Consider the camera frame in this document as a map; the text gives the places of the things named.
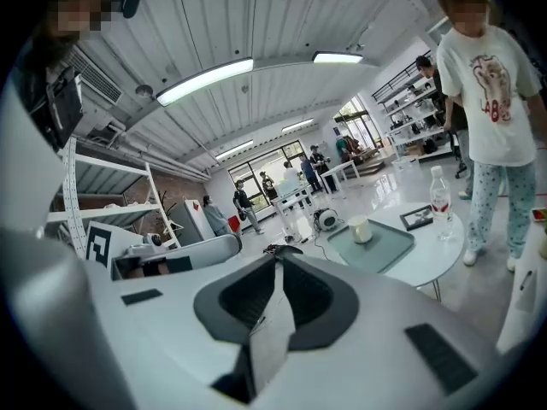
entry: photo frame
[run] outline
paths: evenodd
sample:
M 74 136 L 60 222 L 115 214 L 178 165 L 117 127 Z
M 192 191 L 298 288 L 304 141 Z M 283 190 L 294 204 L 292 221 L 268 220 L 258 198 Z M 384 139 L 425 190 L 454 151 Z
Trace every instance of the photo frame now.
M 433 223 L 433 211 L 431 205 L 415 209 L 399 216 L 407 231 L 421 228 L 422 226 Z

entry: round table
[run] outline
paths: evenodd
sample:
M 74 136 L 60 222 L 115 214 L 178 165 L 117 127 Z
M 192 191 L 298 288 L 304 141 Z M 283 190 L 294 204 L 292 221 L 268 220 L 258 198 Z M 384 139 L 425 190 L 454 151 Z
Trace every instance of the round table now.
M 403 203 L 376 211 L 368 218 L 404 231 L 405 228 L 399 216 L 426 205 L 429 203 Z M 435 222 L 410 231 L 409 233 L 415 237 L 414 247 L 385 275 L 414 287 L 433 284 L 435 295 L 441 302 L 438 279 L 454 266 L 465 243 L 463 223 L 456 214 L 452 215 L 454 220 L 452 236 L 446 241 L 437 238 L 438 228 Z

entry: box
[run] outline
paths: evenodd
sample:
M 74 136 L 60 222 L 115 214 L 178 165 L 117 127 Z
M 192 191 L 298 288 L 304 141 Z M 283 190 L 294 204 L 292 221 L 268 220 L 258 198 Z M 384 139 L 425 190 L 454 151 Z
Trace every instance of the box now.
M 414 156 L 422 156 L 426 153 L 424 146 L 421 144 L 412 144 L 407 148 L 407 153 Z

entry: window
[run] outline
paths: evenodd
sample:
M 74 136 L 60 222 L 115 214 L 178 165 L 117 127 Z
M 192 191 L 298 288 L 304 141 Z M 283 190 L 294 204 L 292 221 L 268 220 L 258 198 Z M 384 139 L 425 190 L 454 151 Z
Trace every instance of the window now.
M 237 166 L 229 170 L 229 173 L 234 184 L 240 179 L 244 181 L 243 189 L 249 200 L 253 202 L 253 209 L 257 212 L 270 205 L 262 189 L 260 172 L 265 172 L 275 184 L 278 184 L 284 179 L 285 166 L 283 164 L 285 162 L 289 161 L 299 172 L 302 171 L 298 159 L 300 155 L 306 156 L 302 145 L 295 141 Z
M 361 116 L 357 115 L 355 118 L 341 117 L 359 113 Z M 358 97 L 353 97 L 347 102 L 333 118 L 337 119 L 337 122 L 345 124 L 345 129 L 344 126 L 340 127 L 341 134 L 350 135 L 359 140 L 362 147 L 373 149 L 382 146 L 382 138 Z

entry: plastic water bottle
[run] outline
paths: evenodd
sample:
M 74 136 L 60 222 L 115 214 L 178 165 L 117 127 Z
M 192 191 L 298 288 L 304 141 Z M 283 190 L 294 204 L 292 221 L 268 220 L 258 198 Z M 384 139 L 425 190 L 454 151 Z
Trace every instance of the plastic water bottle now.
M 434 223 L 438 228 L 438 239 L 448 240 L 452 234 L 452 201 L 450 199 L 450 186 L 443 178 L 441 166 L 431 167 L 433 182 L 429 189 Z

